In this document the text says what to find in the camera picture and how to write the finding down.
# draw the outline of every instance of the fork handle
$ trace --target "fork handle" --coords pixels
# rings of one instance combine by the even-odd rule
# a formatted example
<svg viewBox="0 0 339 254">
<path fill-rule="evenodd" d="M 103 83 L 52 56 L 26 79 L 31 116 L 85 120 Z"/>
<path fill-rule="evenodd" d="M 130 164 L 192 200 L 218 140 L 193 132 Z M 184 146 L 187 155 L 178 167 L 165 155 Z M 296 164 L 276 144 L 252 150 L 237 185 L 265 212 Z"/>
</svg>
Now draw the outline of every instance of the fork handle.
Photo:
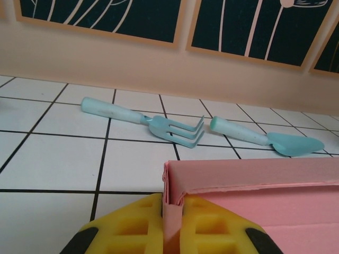
<svg viewBox="0 0 339 254">
<path fill-rule="evenodd" d="M 210 124 L 210 129 L 231 138 L 243 140 L 246 142 L 260 144 L 262 146 L 267 146 L 270 144 L 266 135 L 259 134 L 244 126 L 229 122 L 217 116 L 213 117 Z"/>
<path fill-rule="evenodd" d="M 89 97 L 83 98 L 81 110 L 86 113 L 140 124 L 144 115 L 112 103 Z"/>
</svg>

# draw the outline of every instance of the black rubber part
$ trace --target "black rubber part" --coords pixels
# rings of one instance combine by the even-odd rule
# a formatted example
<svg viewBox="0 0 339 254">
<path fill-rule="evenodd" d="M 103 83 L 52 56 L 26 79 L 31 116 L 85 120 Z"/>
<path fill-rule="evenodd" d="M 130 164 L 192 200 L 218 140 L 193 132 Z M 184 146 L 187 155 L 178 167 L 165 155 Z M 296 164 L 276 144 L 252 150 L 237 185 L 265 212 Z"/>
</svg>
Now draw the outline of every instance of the black rubber part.
<svg viewBox="0 0 339 254">
<path fill-rule="evenodd" d="M 254 228 L 245 231 L 259 254 L 283 254 L 268 234 Z"/>
<path fill-rule="evenodd" d="M 60 254 L 85 254 L 98 231 L 98 228 L 88 228 L 76 233 Z"/>
</svg>

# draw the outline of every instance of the pink foam board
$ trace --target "pink foam board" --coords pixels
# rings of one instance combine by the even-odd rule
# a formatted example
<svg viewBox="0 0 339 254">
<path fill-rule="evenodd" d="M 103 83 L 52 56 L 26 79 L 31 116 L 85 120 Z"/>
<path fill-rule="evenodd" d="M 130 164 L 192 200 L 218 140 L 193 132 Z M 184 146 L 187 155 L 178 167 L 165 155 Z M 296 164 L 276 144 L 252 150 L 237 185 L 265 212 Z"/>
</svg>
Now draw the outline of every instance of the pink foam board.
<svg viewBox="0 0 339 254">
<path fill-rule="evenodd" d="M 184 195 L 199 194 L 261 225 L 284 253 L 338 253 L 339 158 L 169 161 L 163 180 L 165 249 Z"/>
</svg>

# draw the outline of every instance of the framed picture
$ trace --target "framed picture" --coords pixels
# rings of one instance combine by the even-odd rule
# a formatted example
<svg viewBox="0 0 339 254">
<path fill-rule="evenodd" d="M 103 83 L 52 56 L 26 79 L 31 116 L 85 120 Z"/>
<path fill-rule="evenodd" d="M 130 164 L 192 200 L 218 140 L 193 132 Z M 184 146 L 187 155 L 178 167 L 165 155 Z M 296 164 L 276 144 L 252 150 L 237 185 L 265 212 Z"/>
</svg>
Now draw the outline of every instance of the framed picture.
<svg viewBox="0 0 339 254">
<path fill-rule="evenodd" d="M 5 17 L 5 9 L 4 9 L 2 0 L 0 0 L 0 19 L 3 19 L 4 17 Z"/>
<path fill-rule="evenodd" d="M 13 0 L 20 22 L 176 48 L 186 0 Z"/>
<path fill-rule="evenodd" d="M 197 0 L 187 50 L 302 69 L 335 0 Z"/>
<path fill-rule="evenodd" d="M 339 78 L 339 16 L 332 25 L 310 72 Z"/>
</svg>

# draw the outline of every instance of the toy garden tool set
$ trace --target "toy garden tool set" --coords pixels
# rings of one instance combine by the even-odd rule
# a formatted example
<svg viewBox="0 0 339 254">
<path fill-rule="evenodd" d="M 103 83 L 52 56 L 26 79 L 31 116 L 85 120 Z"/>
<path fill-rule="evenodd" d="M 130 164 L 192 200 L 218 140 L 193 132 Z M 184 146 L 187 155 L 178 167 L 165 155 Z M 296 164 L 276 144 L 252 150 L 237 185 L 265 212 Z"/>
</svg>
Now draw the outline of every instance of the toy garden tool set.
<svg viewBox="0 0 339 254">
<path fill-rule="evenodd" d="M 204 135 L 203 116 L 196 126 L 190 126 L 159 115 L 151 118 L 140 112 L 88 97 L 83 99 L 81 109 L 86 113 L 147 125 L 153 135 L 188 148 L 194 148 Z M 230 138 L 262 146 L 272 145 L 278 153 L 285 156 L 302 156 L 324 148 L 324 144 L 314 138 L 282 133 L 261 135 L 217 116 L 212 119 L 210 129 Z"/>
</svg>

